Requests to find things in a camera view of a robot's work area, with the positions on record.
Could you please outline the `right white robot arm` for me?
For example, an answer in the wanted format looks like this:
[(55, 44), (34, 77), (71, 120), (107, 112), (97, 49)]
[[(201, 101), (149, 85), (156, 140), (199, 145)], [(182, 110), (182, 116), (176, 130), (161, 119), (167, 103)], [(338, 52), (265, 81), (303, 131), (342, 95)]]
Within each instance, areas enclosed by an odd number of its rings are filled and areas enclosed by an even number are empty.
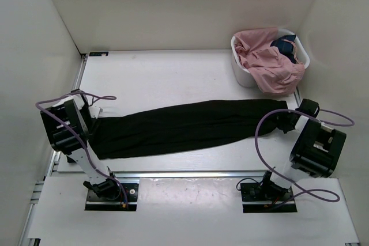
[(255, 148), (260, 160), (265, 164), (258, 147), (258, 135), (263, 121), (274, 117), (278, 128), (284, 133), (298, 131), (297, 138), (288, 161), (278, 172), (270, 165), (263, 176), (255, 197), (262, 200), (282, 198), (293, 184), (308, 177), (329, 177), (334, 172), (340, 158), (347, 135), (330, 128), (328, 122), (317, 119), (320, 107), (312, 104), (290, 109), (277, 109), (267, 113), (259, 121), (255, 131)]

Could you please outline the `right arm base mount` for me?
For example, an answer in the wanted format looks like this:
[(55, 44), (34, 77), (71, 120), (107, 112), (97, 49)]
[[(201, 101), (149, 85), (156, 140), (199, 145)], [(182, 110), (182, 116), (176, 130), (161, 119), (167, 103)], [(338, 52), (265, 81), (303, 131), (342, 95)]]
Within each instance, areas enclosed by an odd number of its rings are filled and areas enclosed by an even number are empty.
[(256, 182), (244, 182), (236, 185), (241, 193), (243, 213), (296, 213), (293, 192), (286, 189), (274, 189)]

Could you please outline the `black trousers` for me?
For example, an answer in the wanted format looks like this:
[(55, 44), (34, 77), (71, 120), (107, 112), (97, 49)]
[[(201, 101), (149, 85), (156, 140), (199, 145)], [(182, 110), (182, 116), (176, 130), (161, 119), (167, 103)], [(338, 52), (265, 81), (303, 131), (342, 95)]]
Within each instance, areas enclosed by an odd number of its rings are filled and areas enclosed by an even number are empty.
[(287, 102), (211, 100), (88, 119), (89, 144), (101, 160), (171, 154), (227, 145), (253, 137), (259, 121)]

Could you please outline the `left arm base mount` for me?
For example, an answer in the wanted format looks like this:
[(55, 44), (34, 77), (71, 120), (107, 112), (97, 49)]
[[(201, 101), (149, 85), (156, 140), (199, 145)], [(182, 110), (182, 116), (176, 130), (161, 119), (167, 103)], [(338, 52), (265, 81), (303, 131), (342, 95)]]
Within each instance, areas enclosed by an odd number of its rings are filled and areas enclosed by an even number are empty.
[(85, 201), (86, 211), (136, 211), (140, 181), (126, 179), (121, 181), (124, 188), (108, 180), (103, 184), (91, 185), (84, 181), (88, 189)]

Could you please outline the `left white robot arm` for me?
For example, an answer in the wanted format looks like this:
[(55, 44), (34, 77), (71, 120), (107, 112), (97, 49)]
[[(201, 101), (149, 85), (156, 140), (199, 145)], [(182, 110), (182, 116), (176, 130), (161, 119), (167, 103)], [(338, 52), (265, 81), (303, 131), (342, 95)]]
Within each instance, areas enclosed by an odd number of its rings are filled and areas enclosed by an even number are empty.
[(89, 144), (89, 128), (100, 110), (91, 113), (92, 107), (82, 94), (67, 94), (37, 102), (35, 106), (40, 111), (51, 147), (75, 162), (86, 174), (83, 186), (99, 198), (115, 200), (122, 197), (122, 185)]

